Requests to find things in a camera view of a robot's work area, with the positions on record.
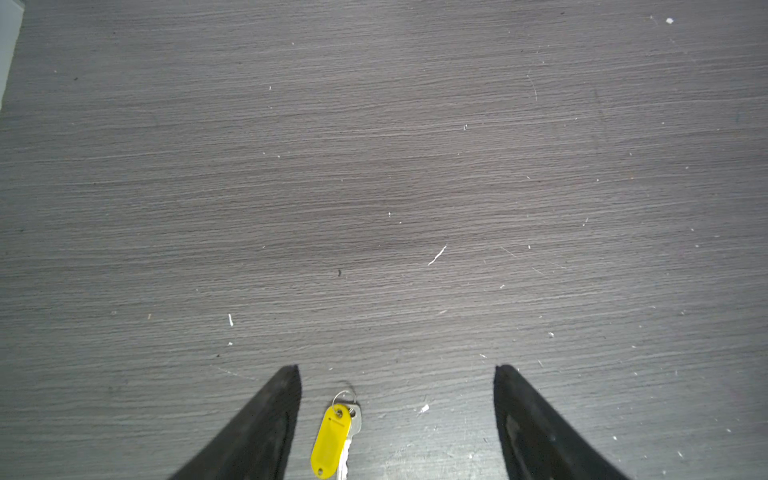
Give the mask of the yellow key tag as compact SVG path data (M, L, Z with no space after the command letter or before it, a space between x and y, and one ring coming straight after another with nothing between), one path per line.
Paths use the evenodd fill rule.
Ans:
M336 403L325 411L310 457L318 479L330 479L337 473L351 425L352 416L346 404Z

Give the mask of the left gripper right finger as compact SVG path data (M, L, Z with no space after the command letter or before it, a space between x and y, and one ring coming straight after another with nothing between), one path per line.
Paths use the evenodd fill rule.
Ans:
M493 399L509 478L627 479L513 366L496 367Z

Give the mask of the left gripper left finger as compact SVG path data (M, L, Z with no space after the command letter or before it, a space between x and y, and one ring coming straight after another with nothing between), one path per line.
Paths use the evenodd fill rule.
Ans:
M173 479L273 479L285 475L302 398L299 368L287 365Z

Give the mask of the silver key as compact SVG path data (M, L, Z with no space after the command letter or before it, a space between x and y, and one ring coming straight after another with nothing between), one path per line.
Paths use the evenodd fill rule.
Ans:
M349 451L355 435L362 429L362 407L358 401L358 396L352 387L340 391L333 399L333 404L341 404L347 408L350 416L350 428L340 455L339 466L336 471L336 480L347 480L349 467Z

